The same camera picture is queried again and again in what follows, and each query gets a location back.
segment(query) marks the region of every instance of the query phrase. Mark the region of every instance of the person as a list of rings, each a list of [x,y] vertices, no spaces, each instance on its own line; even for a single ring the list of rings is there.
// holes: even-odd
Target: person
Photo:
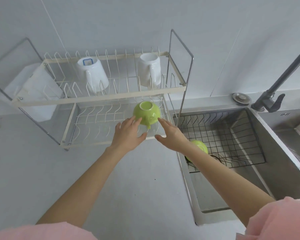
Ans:
[[[300,201],[271,196],[209,156],[169,121],[158,118],[166,137],[157,141],[177,151],[200,170],[239,220],[247,227],[239,240],[300,239]],[[96,240],[81,229],[104,183],[116,164],[146,138],[137,137],[141,118],[131,117],[118,123],[112,143],[92,166],[44,213],[35,226],[22,226],[0,232],[1,239],[82,239]]]

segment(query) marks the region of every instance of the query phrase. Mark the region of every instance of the upper rack shelf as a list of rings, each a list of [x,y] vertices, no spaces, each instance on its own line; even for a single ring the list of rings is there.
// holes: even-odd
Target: upper rack shelf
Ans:
[[[137,64],[138,58],[144,52],[142,49],[141,53],[135,53],[135,49],[133,51],[133,54],[127,54],[127,51],[124,54],[117,54],[115,50],[114,55],[108,55],[107,50],[105,50],[104,56],[99,56],[98,51],[95,52],[109,79],[109,86],[106,89],[101,89],[102,91],[97,94],[89,89],[90,85],[86,81],[79,79],[75,69],[75,64],[79,59],[90,56],[88,51],[86,51],[85,56],[80,56],[77,51],[75,57],[70,56],[68,52],[65,53],[64,57],[61,57],[58,52],[55,52],[52,58],[49,53],[46,53],[44,61],[24,83],[20,91],[16,93],[12,104],[16,107],[57,105],[185,91],[186,82],[169,52],[160,52],[159,48],[157,52],[151,48],[151,53],[160,56],[161,69],[169,62],[173,71],[169,74],[162,73],[161,83],[158,86],[141,86],[137,77]]]

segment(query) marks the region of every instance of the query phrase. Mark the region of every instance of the dish rack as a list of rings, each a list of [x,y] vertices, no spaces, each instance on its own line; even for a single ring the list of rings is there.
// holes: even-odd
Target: dish rack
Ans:
[[[178,127],[190,141],[202,141],[208,154],[229,168],[266,162],[250,116],[244,109],[185,115],[179,119]],[[185,159],[189,173],[200,172]]]
[[[178,44],[182,45],[189,56],[190,66],[187,68],[186,79],[182,76],[183,72],[180,72],[171,55],[172,37],[176,37],[179,41]],[[0,92],[65,150],[84,145],[110,144],[115,125],[131,117],[134,107],[142,101],[154,102],[160,108],[161,117],[171,121],[165,96],[168,95],[174,110],[170,94],[183,92],[181,112],[194,57],[173,29],[170,32],[169,51],[161,52],[158,47],[156,50],[152,47],[148,50],[148,52],[160,56],[161,70],[167,65],[167,72],[161,73],[161,83],[158,86],[143,87],[140,85],[140,79],[137,77],[137,63],[138,58],[144,53],[143,48],[138,52],[134,48],[133,53],[128,53],[127,50],[119,53],[114,50],[112,55],[109,55],[107,50],[104,55],[99,55],[100,52],[96,50],[93,55],[101,61],[109,79],[109,86],[103,88],[100,84],[101,91],[98,93],[92,92],[89,83],[79,79],[75,69],[75,64],[79,59],[90,56],[89,51],[86,51],[84,56],[78,51],[73,56],[69,52],[66,52],[64,56],[61,56],[59,52],[55,52],[53,56],[45,53],[44,59],[42,59],[32,42],[28,38],[22,42],[24,41],[31,44],[42,62],[14,97],[9,97],[2,88],[0,88]],[[12,52],[18,45],[20,44],[17,44],[9,52]],[[180,54],[179,49],[176,49],[176,54]],[[49,84],[38,85],[40,74],[46,72],[57,84],[59,93],[56,92],[56,86],[52,88]],[[35,86],[35,90],[29,89],[31,84]],[[57,107],[51,121],[45,122],[35,121],[22,109],[48,105],[57,105]],[[57,138],[53,134],[59,130],[62,130],[63,133]],[[144,132],[147,132],[147,139],[154,138],[155,134],[165,135],[164,129],[158,122],[151,125],[150,129],[140,125],[138,133],[141,135]]]

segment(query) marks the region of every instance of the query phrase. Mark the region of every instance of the sink basin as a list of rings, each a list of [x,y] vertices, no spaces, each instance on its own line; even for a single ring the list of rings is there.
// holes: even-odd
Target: sink basin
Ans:
[[[290,113],[290,118],[296,114],[298,119],[287,123],[291,119],[281,116],[285,113]],[[178,127],[189,140],[205,143],[208,153],[220,163],[279,200],[285,196],[300,199],[300,160],[295,157],[300,156],[300,135],[294,129],[299,123],[300,111],[259,114],[248,107],[224,106],[190,109],[180,115]],[[289,133],[299,141],[287,139]],[[196,167],[184,155],[178,157],[196,224],[236,219]]]

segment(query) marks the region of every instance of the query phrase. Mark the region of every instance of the forearm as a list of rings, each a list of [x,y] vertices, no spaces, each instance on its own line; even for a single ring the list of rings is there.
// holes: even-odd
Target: forearm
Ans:
[[[47,210],[37,224],[68,222],[81,227],[110,173],[124,156],[108,147],[96,162]]]
[[[263,206],[275,201],[196,145],[188,145],[183,154],[200,170],[245,226]]]

